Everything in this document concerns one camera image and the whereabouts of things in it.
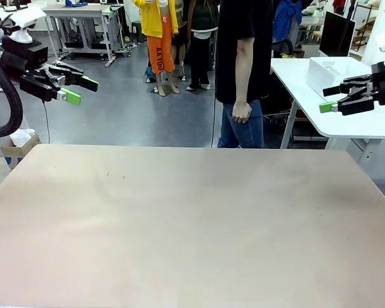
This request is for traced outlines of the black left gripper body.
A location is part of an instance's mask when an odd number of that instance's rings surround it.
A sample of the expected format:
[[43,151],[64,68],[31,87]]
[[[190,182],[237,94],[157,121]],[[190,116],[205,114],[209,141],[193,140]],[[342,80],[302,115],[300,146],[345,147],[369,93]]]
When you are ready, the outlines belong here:
[[20,43],[2,40],[0,66],[5,78],[0,78],[0,86],[13,80],[21,87],[56,87],[56,80],[44,67],[48,60],[48,47],[37,40]]

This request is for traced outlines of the person's right hand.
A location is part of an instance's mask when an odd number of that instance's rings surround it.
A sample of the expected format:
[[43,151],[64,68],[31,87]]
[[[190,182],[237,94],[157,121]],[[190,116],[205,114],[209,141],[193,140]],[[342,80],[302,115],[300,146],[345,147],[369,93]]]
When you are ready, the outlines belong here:
[[237,123],[247,123],[252,112],[252,108],[247,102],[236,101],[233,106],[232,117]]

